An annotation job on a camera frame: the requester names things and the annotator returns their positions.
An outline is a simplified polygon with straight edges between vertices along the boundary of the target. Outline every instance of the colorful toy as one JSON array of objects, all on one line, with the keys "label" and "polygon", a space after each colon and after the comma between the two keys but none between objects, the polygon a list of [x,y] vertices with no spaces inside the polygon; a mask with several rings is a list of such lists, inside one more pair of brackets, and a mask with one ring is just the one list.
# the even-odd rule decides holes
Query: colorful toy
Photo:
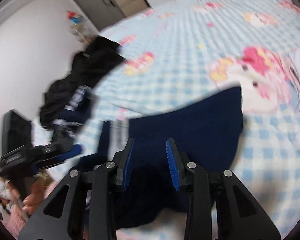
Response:
[{"label": "colorful toy", "polygon": [[79,24],[83,21],[83,16],[77,12],[67,11],[67,18],[73,21],[75,24]]}]

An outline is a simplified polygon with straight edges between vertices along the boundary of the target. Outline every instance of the blue checkered bedsheet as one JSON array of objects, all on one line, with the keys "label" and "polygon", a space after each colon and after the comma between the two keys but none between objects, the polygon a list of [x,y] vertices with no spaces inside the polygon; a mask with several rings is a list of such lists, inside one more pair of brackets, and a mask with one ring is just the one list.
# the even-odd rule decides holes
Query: blue checkered bedsheet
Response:
[{"label": "blue checkered bedsheet", "polygon": [[[78,137],[83,154],[95,153],[102,121],[181,108],[231,85],[231,77],[239,79],[243,93],[249,92],[250,81],[240,71],[252,71],[258,92],[251,100],[243,97],[244,131],[231,169],[285,237],[300,219],[300,152],[295,139],[300,115],[289,81],[281,77],[278,89],[272,85],[277,76],[273,79],[270,73],[276,73],[275,55],[300,47],[300,10],[290,0],[177,0],[101,34],[122,44],[121,55],[128,61],[94,90],[100,101]],[[263,67],[249,63],[256,58],[263,59]],[[50,173],[61,178],[74,162]],[[182,239],[180,220],[184,217],[120,231],[139,240]],[[215,209],[213,220],[216,237]]]}]

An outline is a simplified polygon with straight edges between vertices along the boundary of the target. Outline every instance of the cartoon print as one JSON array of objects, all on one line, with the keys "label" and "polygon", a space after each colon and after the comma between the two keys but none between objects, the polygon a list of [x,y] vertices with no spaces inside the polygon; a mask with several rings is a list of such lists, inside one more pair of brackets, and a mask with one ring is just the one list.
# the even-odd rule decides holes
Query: cartoon print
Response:
[{"label": "cartoon print", "polygon": [[154,54],[146,52],[142,54],[137,60],[127,60],[125,64],[124,73],[127,76],[134,76],[146,72],[154,61]]},{"label": "cartoon print", "polygon": [[142,19],[144,19],[144,18],[147,18],[147,17],[149,17],[149,16],[151,16],[152,14],[154,14],[155,13],[155,9],[149,9],[149,10],[146,10],[145,12],[143,12],[143,13],[141,13],[140,15],[138,15],[137,17],[136,17],[136,19],[138,19],[138,20],[142,20]]},{"label": "cartoon print", "polygon": [[281,6],[287,8],[287,9],[290,9],[290,10],[293,10],[295,11],[296,13],[300,14],[300,8],[296,5],[294,5],[292,2],[289,2],[289,1],[282,1],[280,3]]},{"label": "cartoon print", "polygon": [[164,13],[164,14],[158,15],[158,18],[163,20],[163,19],[166,19],[166,18],[168,18],[168,17],[170,17],[172,15],[174,15],[173,12],[168,12],[168,13]]},{"label": "cartoon print", "polygon": [[259,47],[247,47],[243,54],[242,58],[221,58],[210,66],[210,78],[218,88],[240,83],[245,113],[269,113],[279,103],[289,103],[291,92],[278,56]]},{"label": "cartoon print", "polygon": [[121,121],[126,119],[127,118],[127,111],[128,111],[127,109],[120,107],[119,108],[119,113],[118,113],[118,116],[117,116],[116,119],[121,120]]},{"label": "cartoon print", "polygon": [[206,50],[206,49],[207,49],[207,47],[206,47],[206,45],[205,45],[204,43],[199,43],[199,44],[198,44],[198,48],[199,48],[200,50]]},{"label": "cartoon print", "polygon": [[245,13],[244,19],[256,28],[278,24],[278,22],[267,13]]},{"label": "cartoon print", "polygon": [[204,6],[198,5],[192,8],[198,13],[206,14],[209,11],[218,10],[220,7],[223,7],[221,3],[207,2]]},{"label": "cartoon print", "polygon": [[167,30],[167,27],[168,25],[166,23],[159,25],[159,27],[154,32],[154,36],[160,36],[161,33]]},{"label": "cartoon print", "polygon": [[137,35],[128,35],[128,36],[125,36],[121,41],[119,41],[119,44],[120,45],[127,45],[131,42],[133,42],[135,40],[135,38],[137,37]]}]

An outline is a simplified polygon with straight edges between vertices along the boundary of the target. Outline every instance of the door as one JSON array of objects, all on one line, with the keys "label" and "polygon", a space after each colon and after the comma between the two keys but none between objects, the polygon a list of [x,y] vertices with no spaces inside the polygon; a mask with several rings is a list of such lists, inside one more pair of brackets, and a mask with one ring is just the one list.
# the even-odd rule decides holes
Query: door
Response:
[{"label": "door", "polygon": [[74,0],[98,31],[124,18],[114,0]]}]

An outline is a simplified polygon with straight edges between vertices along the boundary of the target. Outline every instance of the hand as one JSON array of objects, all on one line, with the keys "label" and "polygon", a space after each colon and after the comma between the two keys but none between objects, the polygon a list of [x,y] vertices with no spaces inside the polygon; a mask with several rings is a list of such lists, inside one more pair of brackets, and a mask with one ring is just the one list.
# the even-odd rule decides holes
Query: hand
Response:
[{"label": "hand", "polygon": [[[10,190],[13,201],[17,203],[18,198],[20,197],[20,193],[13,186],[11,181],[7,184],[7,187]],[[43,179],[42,178],[37,179],[32,184],[30,190],[31,190],[31,194],[23,200],[24,207],[22,208],[22,211],[27,212],[27,214],[29,215],[33,215],[33,213],[36,211],[38,206],[44,200]],[[20,216],[22,216],[22,211],[20,210],[19,207],[17,207],[17,212],[19,213]]]}]

